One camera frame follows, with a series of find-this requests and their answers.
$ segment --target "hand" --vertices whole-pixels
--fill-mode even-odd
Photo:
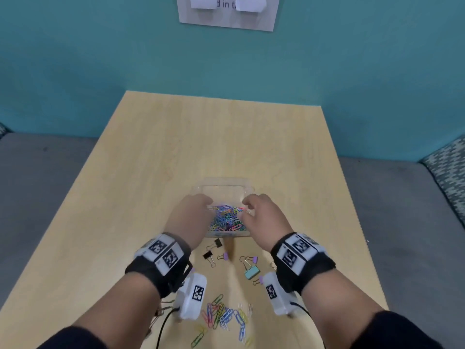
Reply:
[[[294,232],[284,213],[266,194],[248,195],[242,204],[255,210],[255,216],[239,213],[239,219],[250,231],[253,240],[265,251],[270,252],[284,236]]]
[[[184,197],[171,212],[165,231],[180,236],[194,250],[215,217],[215,211],[206,208],[211,203],[213,200],[204,194]]]

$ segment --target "patterned cushion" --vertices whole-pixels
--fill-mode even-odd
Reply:
[[[2,138],[7,133],[7,129],[0,124],[0,138]]]
[[[427,156],[421,163],[433,174],[465,225],[465,135]]]

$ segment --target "gray sofa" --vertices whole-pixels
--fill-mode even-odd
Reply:
[[[0,306],[96,139],[0,140]],[[465,342],[465,231],[421,164],[340,158],[390,309],[445,348]]]

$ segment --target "left hand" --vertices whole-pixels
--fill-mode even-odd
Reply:
[[[215,211],[206,207],[212,203],[213,200],[204,194],[184,197],[171,212],[164,231],[178,235],[194,250],[215,217]]]

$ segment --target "black sleeve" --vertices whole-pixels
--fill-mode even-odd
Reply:
[[[38,349],[107,349],[103,342],[87,329],[67,327],[55,334]]]
[[[404,316],[390,311],[375,314],[368,327],[352,344],[351,349],[442,349]]]

